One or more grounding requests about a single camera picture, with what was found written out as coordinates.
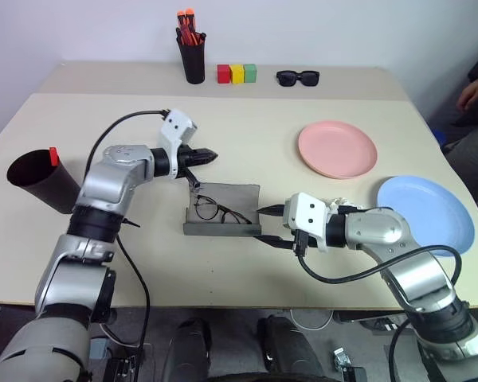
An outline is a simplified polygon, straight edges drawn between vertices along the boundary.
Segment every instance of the table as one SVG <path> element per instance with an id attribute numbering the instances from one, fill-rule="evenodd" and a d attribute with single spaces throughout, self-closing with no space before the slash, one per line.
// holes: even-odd
<path id="1" fill-rule="evenodd" d="M 142 83 L 148 68 L 157 80 L 147 82 L 158 88 L 150 90 Z M 68 216 L 8 184 L 9 164 L 29 150 L 56 146 L 62 162 L 81 182 L 88 152 L 111 122 L 132 111 L 176 107 L 199 127 L 191 145 L 209 147 L 220 155 L 213 163 L 194 168 L 197 178 L 261 185 L 261 206 L 283 202 L 300 191 L 373 206 L 378 187 L 387 178 L 402 174 L 442 184 L 464 203 L 476 227 L 475 243 L 463 256 L 456 288 L 462 299 L 478 307 L 478 210 L 393 77 L 376 68 L 318 68 L 319 87 L 297 87 L 290 92 L 271 85 L 272 77 L 265 78 L 265 73 L 275 69 L 259 67 L 259 84 L 223 88 L 209 76 L 202 86 L 186 84 L 181 69 L 168 64 L 68 63 L 56 70 L 0 134 L 0 303 L 33 303 L 37 282 L 69 222 Z M 139 74 L 136 80 L 131 72 Z M 120 73 L 126 78 L 130 75 L 129 80 L 118 80 Z M 343 81 L 335 75 L 361 78 L 362 86 L 342 88 Z M 330 86 L 339 88 L 327 87 L 327 78 Z M 370 78 L 376 78 L 371 92 L 365 89 Z M 334 90 L 339 99 L 332 98 Z M 296 137 L 306 124 L 323 119 L 352 123 L 373 139 L 378 163 L 368 174 L 334 180 L 303 164 Z M 102 149 L 119 143 L 155 146 L 161 125 L 161 119 L 152 115 L 128 120 L 103 142 Z M 325 285 L 306 275 L 290 251 L 250 238 L 184 236 L 188 202 L 184 179 L 156 179 L 142 185 L 127 215 L 142 227 L 121 231 L 154 306 L 398 308 L 377 275 Z M 289 237 L 279 218 L 262 216 L 261 223 L 264 233 Z M 453 260 L 440 261 L 451 274 Z M 374 265 L 363 252 L 343 249 L 327 254 L 310 251 L 308 263 L 328 277 Z M 111 267 L 117 271 L 113 305 L 141 306 L 143 292 L 123 256 L 116 256 Z"/>

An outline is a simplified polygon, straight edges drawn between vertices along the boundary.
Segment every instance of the red block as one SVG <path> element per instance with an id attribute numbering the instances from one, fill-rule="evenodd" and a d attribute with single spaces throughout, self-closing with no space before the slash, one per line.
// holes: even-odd
<path id="1" fill-rule="evenodd" d="M 217 65 L 217 82 L 219 84 L 230 83 L 230 68 L 228 65 Z"/>

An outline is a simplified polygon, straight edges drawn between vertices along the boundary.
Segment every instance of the black sunglasses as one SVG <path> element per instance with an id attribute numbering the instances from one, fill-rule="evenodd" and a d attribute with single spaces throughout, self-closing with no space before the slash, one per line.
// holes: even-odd
<path id="1" fill-rule="evenodd" d="M 301 73 L 293 70 L 281 70 L 276 74 L 281 86 L 294 86 L 297 80 L 304 86 L 316 86 L 319 83 L 319 72 L 315 70 L 304 70 Z"/>
<path id="2" fill-rule="evenodd" d="M 251 224 L 252 222 L 245 217 L 243 214 L 233 211 L 225 207 L 224 205 L 219 205 L 213 198 L 206 197 L 204 195 L 197 195 L 197 202 L 195 203 L 195 211 L 203 220 L 212 220 L 216 215 L 221 211 L 223 215 L 221 215 L 221 222 L 225 223 L 225 218 L 227 215 L 233 217 L 238 224 Z"/>

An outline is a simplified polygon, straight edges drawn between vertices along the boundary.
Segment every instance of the pink plate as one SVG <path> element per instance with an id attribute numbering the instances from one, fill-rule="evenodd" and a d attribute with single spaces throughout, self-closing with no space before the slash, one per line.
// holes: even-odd
<path id="1" fill-rule="evenodd" d="M 357 127 L 340 121 L 322 121 L 300 133 L 301 157 L 314 171 L 327 177 L 349 179 L 372 170 L 377 150 Z"/>

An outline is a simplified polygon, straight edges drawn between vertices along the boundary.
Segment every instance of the black cup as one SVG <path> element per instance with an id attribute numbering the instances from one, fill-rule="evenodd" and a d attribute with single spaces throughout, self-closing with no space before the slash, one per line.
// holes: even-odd
<path id="1" fill-rule="evenodd" d="M 72 212 L 80 192 L 60 160 L 52 166 L 49 150 L 30 151 L 16 159 L 7 170 L 7 180 L 66 214 Z"/>
<path id="2" fill-rule="evenodd" d="M 204 45 L 183 45 L 177 41 L 178 48 L 181 51 L 182 64 L 186 80 L 190 84 L 201 84 L 206 79 L 206 67 L 204 65 Z"/>

